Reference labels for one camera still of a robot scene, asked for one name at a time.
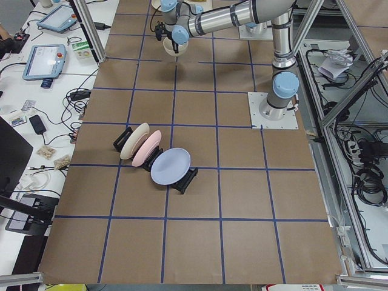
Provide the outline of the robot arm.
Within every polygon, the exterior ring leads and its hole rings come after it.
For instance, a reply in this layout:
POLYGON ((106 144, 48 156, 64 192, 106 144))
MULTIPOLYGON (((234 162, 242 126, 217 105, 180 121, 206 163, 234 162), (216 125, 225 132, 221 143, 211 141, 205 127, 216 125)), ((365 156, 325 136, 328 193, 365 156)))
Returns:
POLYGON ((259 112, 268 120, 279 121, 299 88, 299 79, 292 70, 296 64, 292 7, 293 1, 241 1, 205 12, 185 1, 161 1, 163 21, 155 26, 155 36, 157 40, 166 36, 178 53, 179 46, 187 44, 190 38, 269 21, 273 35, 272 89, 260 104, 259 112))

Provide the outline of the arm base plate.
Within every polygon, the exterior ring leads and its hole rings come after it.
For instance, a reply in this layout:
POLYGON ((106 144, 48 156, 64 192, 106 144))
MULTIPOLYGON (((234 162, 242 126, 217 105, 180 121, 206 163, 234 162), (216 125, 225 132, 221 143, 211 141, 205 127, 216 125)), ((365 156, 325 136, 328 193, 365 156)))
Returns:
POLYGON ((253 129, 298 130, 292 101, 286 108, 275 109, 267 102, 267 92, 248 92, 251 127, 253 129))
POLYGON ((247 25, 238 27, 239 38, 242 40, 273 41, 272 25, 270 21, 257 24, 251 28, 247 25))

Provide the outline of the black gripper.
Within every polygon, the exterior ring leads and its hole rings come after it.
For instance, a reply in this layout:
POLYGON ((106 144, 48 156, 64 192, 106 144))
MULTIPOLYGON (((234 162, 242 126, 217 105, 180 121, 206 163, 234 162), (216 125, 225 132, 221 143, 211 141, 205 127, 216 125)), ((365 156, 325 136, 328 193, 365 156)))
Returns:
POLYGON ((178 54, 179 53, 179 44, 177 44, 173 39, 171 39, 171 43, 172 43, 172 50, 173 50, 174 54, 178 54))

